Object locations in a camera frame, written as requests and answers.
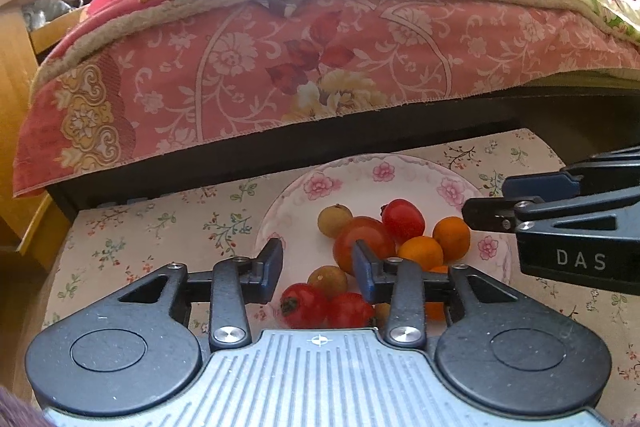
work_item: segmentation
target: plate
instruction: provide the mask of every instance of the plate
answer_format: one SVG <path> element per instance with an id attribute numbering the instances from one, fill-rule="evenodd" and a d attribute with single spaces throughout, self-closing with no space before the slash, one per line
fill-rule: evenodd
<path id="1" fill-rule="evenodd" d="M 322 235 L 317 225 L 318 214 L 326 206 L 340 203 L 349 207 L 354 216 L 380 219 L 381 206 L 402 198 L 418 207 L 426 221 L 425 234 L 431 235 L 439 220 L 462 217 L 465 201 L 478 197 L 482 197 L 480 191 L 456 172 L 399 154 L 353 156 L 300 176 L 271 204 L 257 232 L 255 253 L 271 237 L 279 237 L 284 263 L 272 303 L 250 314 L 252 331 L 274 325 L 286 327 L 279 320 L 282 292 L 293 283 L 306 282 L 316 268 L 335 265 L 334 241 Z M 461 262 L 508 284 L 514 242 L 511 234 L 472 230 L 471 247 Z M 350 291 L 358 291 L 355 279 L 349 280 Z"/>

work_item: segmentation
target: black bed frame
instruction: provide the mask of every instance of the black bed frame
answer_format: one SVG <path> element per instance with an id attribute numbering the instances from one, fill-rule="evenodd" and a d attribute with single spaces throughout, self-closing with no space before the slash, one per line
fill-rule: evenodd
<path id="1" fill-rule="evenodd" d="M 564 162 L 640 143 L 640 91 L 519 87 L 292 124 L 198 145 L 49 185 L 69 219 L 80 210 L 527 127 Z"/>

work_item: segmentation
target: red cherry tomato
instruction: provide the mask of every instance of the red cherry tomato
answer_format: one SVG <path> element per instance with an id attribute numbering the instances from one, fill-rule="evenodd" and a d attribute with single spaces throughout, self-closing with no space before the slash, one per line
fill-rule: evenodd
<path id="1" fill-rule="evenodd" d="M 359 293 L 342 293 L 329 302 L 327 322 L 330 328 L 366 328 L 373 325 L 373 306 Z"/>
<path id="2" fill-rule="evenodd" d="M 306 283 L 289 286 L 280 297 L 282 318 L 289 328 L 319 328 L 326 318 L 329 302 L 324 294 Z"/>
<path id="3" fill-rule="evenodd" d="M 348 222 L 334 242 L 334 259 L 343 272 L 353 275 L 351 248 L 356 240 L 362 239 L 380 259 L 396 254 L 396 244 L 377 219 L 356 216 Z"/>
<path id="4" fill-rule="evenodd" d="M 424 217 L 413 203 L 393 200 L 382 207 L 382 224 L 398 243 L 402 245 L 412 237 L 424 233 Z"/>

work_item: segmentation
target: floral tablecloth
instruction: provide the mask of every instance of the floral tablecloth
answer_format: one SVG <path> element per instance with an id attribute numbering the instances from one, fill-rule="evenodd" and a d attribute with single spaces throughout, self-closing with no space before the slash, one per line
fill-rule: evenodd
<path id="1" fill-rule="evenodd" d="M 506 176 L 562 166 L 557 155 L 527 129 L 404 153 L 458 172 L 487 196 L 500 196 Z M 271 202 L 306 170 L 81 212 L 64 246 L 44 326 L 171 261 L 202 271 L 225 257 L 251 254 Z M 519 272 L 517 259 L 513 261 L 512 286 L 586 325 L 607 342 L 613 371 L 600 412 L 614 426 L 640 419 L 640 298 L 529 277 Z M 207 320 L 208 305 L 194 305 L 190 329 L 206 332 Z"/>

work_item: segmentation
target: gray gripper base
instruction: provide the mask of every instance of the gray gripper base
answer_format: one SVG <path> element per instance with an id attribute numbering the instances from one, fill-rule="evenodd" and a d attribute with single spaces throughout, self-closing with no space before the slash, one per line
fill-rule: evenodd
<path id="1" fill-rule="evenodd" d="M 524 421 L 476 409 L 443 386 L 423 354 L 385 346 L 373 330 L 266 330 L 251 346 L 215 352 L 190 387 L 154 409 L 101 419 L 50 409 L 47 417 L 58 427 L 606 425 L 589 410 Z"/>

